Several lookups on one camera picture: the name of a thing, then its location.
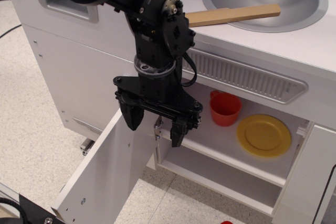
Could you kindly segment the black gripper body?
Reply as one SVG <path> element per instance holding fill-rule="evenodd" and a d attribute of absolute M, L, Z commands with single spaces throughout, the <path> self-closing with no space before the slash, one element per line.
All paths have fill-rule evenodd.
<path fill-rule="evenodd" d="M 158 79 L 117 76 L 113 84 L 119 104 L 137 105 L 172 121 L 185 119 L 189 130 L 198 128 L 201 122 L 202 104 L 184 90 L 174 74 Z"/>

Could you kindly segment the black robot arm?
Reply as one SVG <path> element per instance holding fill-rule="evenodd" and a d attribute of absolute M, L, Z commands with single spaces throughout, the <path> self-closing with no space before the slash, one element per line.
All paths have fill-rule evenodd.
<path fill-rule="evenodd" d="M 189 130 L 201 122 L 202 105 L 186 93 L 195 79 L 182 82 L 186 61 L 196 65 L 188 55 L 194 46 L 195 32 L 183 12 L 181 0 L 70 0 L 92 6 L 108 4 L 123 12 L 134 34 L 135 77 L 117 76 L 116 98 L 127 126 L 136 130 L 145 111 L 172 121 L 170 138 L 173 147 L 182 144 Z"/>

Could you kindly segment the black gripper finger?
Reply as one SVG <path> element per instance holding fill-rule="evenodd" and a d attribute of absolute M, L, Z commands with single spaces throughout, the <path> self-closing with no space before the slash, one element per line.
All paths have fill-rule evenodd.
<path fill-rule="evenodd" d="M 188 133 L 188 122 L 185 119 L 176 119 L 172 121 L 172 127 L 170 130 L 170 138 L 172 141 L 172 147 L 180 147 L 184 136 Z"/>
<path fill-rule="evenodd" d="M 135 131 L 143 120 L 144 109 L 137 105 L 131 106 L 123 102 L 120 102 L 120 109 L 127 126 Z"/>

